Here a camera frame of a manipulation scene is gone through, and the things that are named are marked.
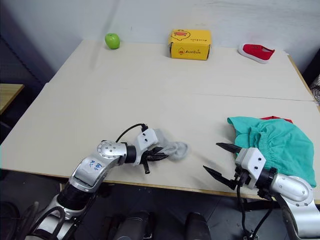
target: white wall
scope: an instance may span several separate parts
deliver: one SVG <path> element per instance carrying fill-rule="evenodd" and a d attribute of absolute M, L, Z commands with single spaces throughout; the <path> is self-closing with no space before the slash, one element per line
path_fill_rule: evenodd
<path fill-rule="evenodd" d="M 1 8 L 54 72 L 82 39 L 103 41 L 107 32 L 166 43 L 173 28 L 209 29 L 213 46 L 283 49 L 301 71 L 320 47 L 318 0 L 1 0 Z"/>

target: shoe sole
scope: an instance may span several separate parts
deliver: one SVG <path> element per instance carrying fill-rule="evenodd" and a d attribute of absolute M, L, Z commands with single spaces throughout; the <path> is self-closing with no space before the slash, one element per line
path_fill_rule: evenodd
<path fill-rule="evenodd" d="M 244 51 L 244 44 L 240 45 L 239 48 L 238 48 L 238 52 L 242 55 L 242 56 L 245 56 L 249 59 L 252 59 L 252 60 L 255 60 L 257 61 L 258 63 L 261 63 L 261 64 L 267 64 L 269 60 L 263 60 L 261 58 L 258 58 L 256 56 L 253 56 L 251 54 L 248 54 Z"/>

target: wooden table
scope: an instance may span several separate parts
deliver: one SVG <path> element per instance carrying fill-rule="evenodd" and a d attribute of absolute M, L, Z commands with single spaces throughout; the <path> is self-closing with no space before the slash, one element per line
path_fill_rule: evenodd
<path fill-rule="evenodd" d="M 124 43 L 111 51 L 83 41 L 3 142 L 2 167 L 68 177 L 102 139 L 146 123 L 188 143 L 187 158 L 152 162 L 149 175 L 142 166 L 122 165 L 106 182 L 235 196 L 202 167 L 233 177 L 233 155 L 215 146 L 234 141 L 227 117 L 279 116 L 312 140 L 320 183 L 320 114 L 286 53 L 259 64 L 233 48 L 213 48 L 208 61 L 172 59 L 167 52 L 161 44 Z M 123 141 L 138 133 L 128 132 Z M 257 197 L 257 191 L 243 192 Z"/>
<path fill-rule="evenodd" d="M 0 115 L 24 88 L 22 84 L 0 83 Z"/>

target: power cord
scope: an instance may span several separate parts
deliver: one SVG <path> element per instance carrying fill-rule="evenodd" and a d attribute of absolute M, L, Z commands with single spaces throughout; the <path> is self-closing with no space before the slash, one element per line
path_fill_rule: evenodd
<path fill-rule="evenodd" d="M 119 140 L 123 137 L 123 135 L 125 135 L 127 132 L 129 132 L 131 129 L 135 128 L 135 127 L 138 127 L 138 126 L 141 126 L 142 127 L 142 132 L 144 132 L 145 130 L 148 129 L 148 126 L 144 123 L 138 123 L 138 124 L 135 124 L 131 127 L 129 127 L 127 130 L 125 130 L 118 138 L 117 140 L 115 141 L 116 143 L 119 142 Z"/>
<path fill-rule="evenodd" d="M 244 236 L 246 237 L 247 240 L 254 240 L 256 235 L 257 235 L 258 230 L 261 227 L 261 225 L 265 222 L 265 220 L 269 217 L 269 215 L 271 214 L 272 210 L 274 209 L 274 200 L 271 198 L 271 206 L 270 206 L 269 210 L 266 212 L 266 214 L 260 220 L 258 225 L 255 227 L 255 229 L 253 231 L 253 234 L 252 234 L 252 237 L 250 237 L 251 233 L 246 229 L 246 211 L 245 211 L 245 208 L 244 208 L 243 200 L 242 200 L 241 195 L 240 195 L 240 188 L 241 188 L 241 185 L 238 184 L 238 186 L 236 188 L 236 196 L 237 196 L 238 203 L 240 205 L 240 210 L 241 210 L 241 213 L 242 213 L 242 221 L 241 221 L 241 223 L 242 223 L 242 228 L 243 228 L 243 231 L 244 231 Z"/>

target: teal cloth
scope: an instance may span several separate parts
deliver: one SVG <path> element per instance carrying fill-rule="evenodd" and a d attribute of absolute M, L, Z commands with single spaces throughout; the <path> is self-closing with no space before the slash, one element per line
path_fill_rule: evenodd
<path fill-rule="evenodd" d="M 283 119 L 262 120 L 237 116 L 227 119 L 235 128 L 234 144 L 242 148 L 258 148 L 266 159 L 265 167 L 278 173 L 303 178 L 312 187 L 317 185 L 314 145 L 294 124 Z"/>

